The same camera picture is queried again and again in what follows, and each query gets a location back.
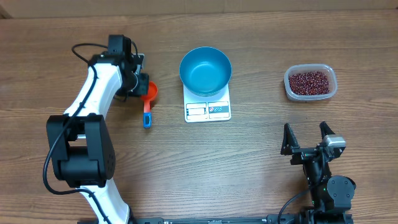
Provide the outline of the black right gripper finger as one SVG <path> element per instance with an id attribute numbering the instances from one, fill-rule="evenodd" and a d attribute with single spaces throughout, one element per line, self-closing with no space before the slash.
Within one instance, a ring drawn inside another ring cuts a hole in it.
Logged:
<path id="1" fill-rule="evenodd" d="M 321 131 L 322 139 L 323 139 L 325 136 L 327 136 L 327 135 L 335 134 L 335 133 L 331 130 L 331 128 L 329 127 L 329 125 L 327 125 L 327 123 L 326 123 L 325 121 L 322 121 L 322 122 L 320 123 L 319 127 L 320 127 L 320 131 Z"/>
<path id="2" fill-rule="evenodd" d="M 292 155 L 298 152 L 300 149 L 299 143 L 295 137 L 293 129 L 290 127 L 289 123 L 284 124 L 284 137 L 282 141 L 282 146 L 280 149 L 280 154 L 284 156 Z"/>

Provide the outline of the orange scoop with blue handle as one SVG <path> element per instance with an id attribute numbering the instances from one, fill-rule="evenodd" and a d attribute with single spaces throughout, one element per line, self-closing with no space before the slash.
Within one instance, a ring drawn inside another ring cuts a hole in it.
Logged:
<path id="1" fill-rule="evenodd" d="M 143 127 L 145 129 L 149 129 L 152 126 L 151 103 L 156 99 L 157 94 L 157 85 L 150 81 L 147 94 L 141 96 L 141 100 L 144 102 Z"/>

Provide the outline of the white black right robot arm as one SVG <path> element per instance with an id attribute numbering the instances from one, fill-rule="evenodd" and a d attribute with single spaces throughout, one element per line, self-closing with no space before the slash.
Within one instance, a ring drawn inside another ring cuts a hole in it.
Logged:
<path id="1" fill-rule="evenodd" d="M 322 141 L 315 147 L 300 147 L 288 123 L 284 124 L 284 138 L 280 153 L 291 156 L 292 165 L 301 165 L 307 178 L 308 189 L 293 196 L 277 215 L 277 223 L 353 223 L 351 200 L 356 189 L 349 177 L 333 175 L 328 163 L 339 158 L 346 148 L 342 135 L 331 130 L 326 122 L 320 123 Z M 283 214 L 294 200 L 310 194 L 312 206 L 298 214 Z"/>

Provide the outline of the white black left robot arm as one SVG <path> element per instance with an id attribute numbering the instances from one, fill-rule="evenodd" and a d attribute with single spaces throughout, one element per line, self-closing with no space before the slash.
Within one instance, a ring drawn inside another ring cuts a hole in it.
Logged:
<path id="1" fill-rule="evenodd" d="M 47 120 L 50 149 L 42 180 L 52 194 L 82 194 L 97 223 L 135 223 L 113 179 L 116 155 L 105 119 L 115 96 L 147 94 L 149 76 L 141 72 L 144 54 L 130 38 L 110 35 L 103 48 L 83 59 L 88 75 L 75 101 L 64 114 Z"/>

